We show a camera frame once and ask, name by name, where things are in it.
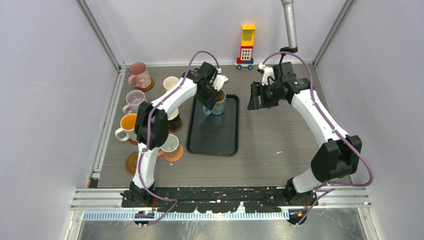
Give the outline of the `white floral orange-inside mug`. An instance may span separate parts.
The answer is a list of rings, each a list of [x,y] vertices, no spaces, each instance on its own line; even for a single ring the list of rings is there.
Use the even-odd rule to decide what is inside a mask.
[[[137,115],[135,113],[129,113],[122,117],[120,120],[120,127],[114,132],[115,137],[121,141],[137,141],[137,134],[135,133]]]

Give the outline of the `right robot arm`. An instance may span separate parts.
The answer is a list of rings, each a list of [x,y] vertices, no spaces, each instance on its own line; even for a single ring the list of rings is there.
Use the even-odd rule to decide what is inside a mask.
[[[306,193],[334,179],[354,174],[359,165],[356,152],[362,148],[357,135],[349,135],[337,126],[325,108],[321,108],[313,85],[308,78],[298,78],[290,62],[272,67],[259,64],[260,82],[250,85],[248,110],[277,107],[281,100],[293,106],[306,121],[319,145],[310,168],[290,178],[284,195],[291,205],[299,205]]]

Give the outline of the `lilac ribbed mug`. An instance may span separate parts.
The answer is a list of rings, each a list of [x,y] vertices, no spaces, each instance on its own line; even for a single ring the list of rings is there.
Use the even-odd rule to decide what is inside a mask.
[[[147,99],[145,93],[138,89],[130,91],[126,95],[125,100],[126,100],[126,105],[122,108],[122,112],[124,115],[137,114],[141,103],[150,102]]]

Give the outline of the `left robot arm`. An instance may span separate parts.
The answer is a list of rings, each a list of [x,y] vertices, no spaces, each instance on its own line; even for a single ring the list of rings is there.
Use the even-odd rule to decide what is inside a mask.
[[[211,110],[228,81],[221,72],[219,65],[203,62],[199,68],[187,69],[161,97],[140,104],[134,126],[138,143],[136,169],[129,190],[122,194],[128,201],[141,207],[148,207],[153,202],[154,171],[160,148],[169,136],[169,115],[191,97]]]

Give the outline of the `salmon pink mug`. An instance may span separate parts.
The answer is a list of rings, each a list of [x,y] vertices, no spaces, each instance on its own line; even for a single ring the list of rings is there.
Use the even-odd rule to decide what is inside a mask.
[[[175,162],[179,159],[179,147],[180,141],[178,137],[174,134],[169,134],[165,143],[160,147],[157,158]]]

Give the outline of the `yellow mug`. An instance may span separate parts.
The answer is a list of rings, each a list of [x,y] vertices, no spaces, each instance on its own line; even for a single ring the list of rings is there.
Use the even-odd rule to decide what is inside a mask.
[[[180,79],[176,76],[169,76],[165,78],[162,83],[165,91],[168,92],[171,90],[179,82],[179,80]]]

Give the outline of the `black white-inside mug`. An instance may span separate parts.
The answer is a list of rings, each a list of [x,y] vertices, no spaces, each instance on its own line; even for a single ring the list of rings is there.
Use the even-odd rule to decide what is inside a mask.
[[[178,108],[168,116],[168,129],[175,129],[178,126],[183,125],[183,121],[179,115]]]

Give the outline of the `dusty pink mug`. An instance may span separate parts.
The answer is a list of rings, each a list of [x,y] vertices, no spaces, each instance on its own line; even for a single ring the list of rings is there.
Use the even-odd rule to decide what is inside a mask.
[[[151,84],[151,76],[143,62],[136,62],[129,68],[128,84],[134,88],[146,88]]]

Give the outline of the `blue orange-inside mug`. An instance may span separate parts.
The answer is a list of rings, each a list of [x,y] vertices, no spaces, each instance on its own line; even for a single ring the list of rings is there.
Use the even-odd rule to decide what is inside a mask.
[[[208,116],[208,115],[219,116],[222,113],[224,113],[224,111],[225,111],[225,103],[226,103],[226,93],[223,90],[221,90],[220,93],[221,93],[221,95],[217,99],[217,101],[215,102],[212,110],[209,110],[205,106],[203,106],[202,110],[203,110],[203,113],[206,116]]]

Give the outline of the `black plastic tray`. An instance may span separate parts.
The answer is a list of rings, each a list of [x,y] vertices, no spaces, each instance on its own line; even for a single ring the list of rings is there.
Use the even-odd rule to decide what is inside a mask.
[[[224,112],[205,115],[194,99],[187,131],[186,149],[193,154],[233,156],[239,149],[240,99],[228,94]]]

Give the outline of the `dark walnut round coaster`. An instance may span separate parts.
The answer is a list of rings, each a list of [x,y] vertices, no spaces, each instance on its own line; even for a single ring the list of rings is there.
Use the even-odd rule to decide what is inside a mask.
[[[171,133],[175,133],[178,132],[182,129],[183,125],[181,124],[180,126],[176,127],[176,128],[169,128],[168,131]]]

